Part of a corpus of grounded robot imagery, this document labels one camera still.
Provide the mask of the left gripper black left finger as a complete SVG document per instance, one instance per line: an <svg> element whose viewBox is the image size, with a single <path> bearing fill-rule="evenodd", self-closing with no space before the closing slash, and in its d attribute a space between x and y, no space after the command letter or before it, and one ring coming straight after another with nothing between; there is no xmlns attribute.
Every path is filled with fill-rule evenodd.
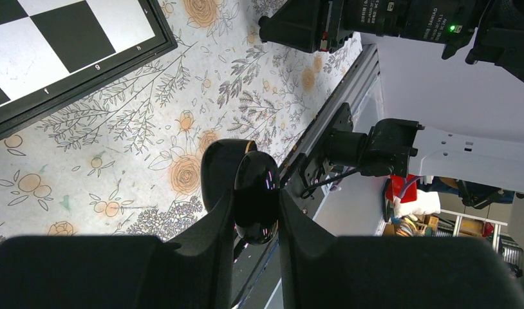
<svg viewBox="0 0 524 309"><path fill-rule="evenodd" d="M0 308L230 308L230 193L168 242L19 236L0 244Z"/></svg>

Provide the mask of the black earbud charging case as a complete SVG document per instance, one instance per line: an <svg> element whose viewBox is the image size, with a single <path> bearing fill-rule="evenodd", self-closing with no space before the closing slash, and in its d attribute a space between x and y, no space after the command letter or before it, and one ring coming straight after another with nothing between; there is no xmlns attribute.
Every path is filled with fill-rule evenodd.
<svg viewBox="0 0 524 309"><path fill-rule="evenodd" d="M253 140L225 138L212 142L201 159L201 193L207 212L225 192L239 237L251 245L268 243L277 232L279 168Z"/></svg>

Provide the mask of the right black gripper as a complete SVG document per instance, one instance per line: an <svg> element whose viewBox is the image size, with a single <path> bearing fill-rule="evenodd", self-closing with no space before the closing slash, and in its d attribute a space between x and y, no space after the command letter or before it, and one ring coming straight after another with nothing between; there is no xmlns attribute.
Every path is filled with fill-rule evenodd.
<svg viewBox="0 0 524 309"><path fill-rule="evenodd" d="M301 52L333 53L353 37L346 21L359 12L360 1L286 1L273 16L260 17L259 37Z"/></svg>

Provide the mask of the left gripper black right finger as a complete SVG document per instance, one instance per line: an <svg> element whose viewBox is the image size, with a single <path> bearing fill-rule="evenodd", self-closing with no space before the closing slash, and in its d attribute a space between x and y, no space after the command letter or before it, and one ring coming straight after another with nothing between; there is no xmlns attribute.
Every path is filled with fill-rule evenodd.
<svg viewBox="0 0 524 309"><path fill-rule="evenodd" d="M524 308L490 244L474 237L334 236L280 194L285 308Z"/></svg>

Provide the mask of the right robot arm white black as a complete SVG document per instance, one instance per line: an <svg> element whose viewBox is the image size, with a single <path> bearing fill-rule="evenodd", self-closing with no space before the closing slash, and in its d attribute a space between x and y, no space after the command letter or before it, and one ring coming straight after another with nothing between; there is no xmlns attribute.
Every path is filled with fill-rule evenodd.
<svg viewBox="0 0 524 309"><path fill-rule="evenodd" d="M287 1L259 19L259 36L302 52L334 52L355 33L441 44L443 59L469 42L468 64L495 64L524 82L524 1ZM387 118L358 153L397 176L445 176L524 194L524 143Z"/></svg>

